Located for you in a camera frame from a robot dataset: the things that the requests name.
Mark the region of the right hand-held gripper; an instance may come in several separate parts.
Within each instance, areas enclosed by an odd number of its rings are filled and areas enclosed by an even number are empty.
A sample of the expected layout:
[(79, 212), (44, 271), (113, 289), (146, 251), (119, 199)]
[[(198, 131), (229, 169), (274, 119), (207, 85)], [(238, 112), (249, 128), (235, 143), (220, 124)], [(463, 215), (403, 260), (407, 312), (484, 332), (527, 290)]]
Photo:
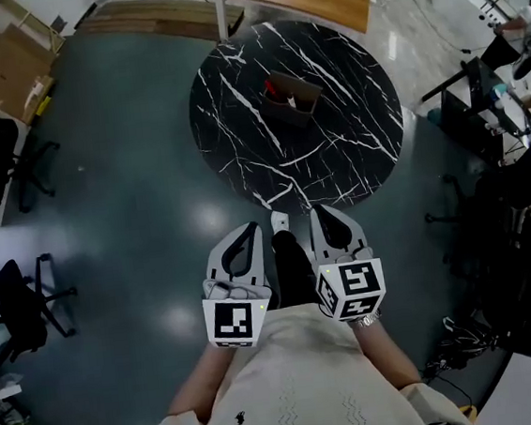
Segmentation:
[(341, 322), (376, 314), (386, 295), (381, 260), (358, 222), (328, 205), (313, 205), (311, 242), (315, 259), (336, 259), (317, 268), (315, 292), (321, 312)]

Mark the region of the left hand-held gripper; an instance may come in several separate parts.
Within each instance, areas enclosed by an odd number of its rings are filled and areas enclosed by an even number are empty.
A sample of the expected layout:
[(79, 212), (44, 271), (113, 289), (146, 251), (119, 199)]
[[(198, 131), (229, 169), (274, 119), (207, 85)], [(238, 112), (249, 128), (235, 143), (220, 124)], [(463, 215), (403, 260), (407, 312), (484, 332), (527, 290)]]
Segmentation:
[(272, 294), (256, 222), (242, 224), (209, 253), (203, 282), (203, 311), (210, 343), (216, 347), (254, 347)]

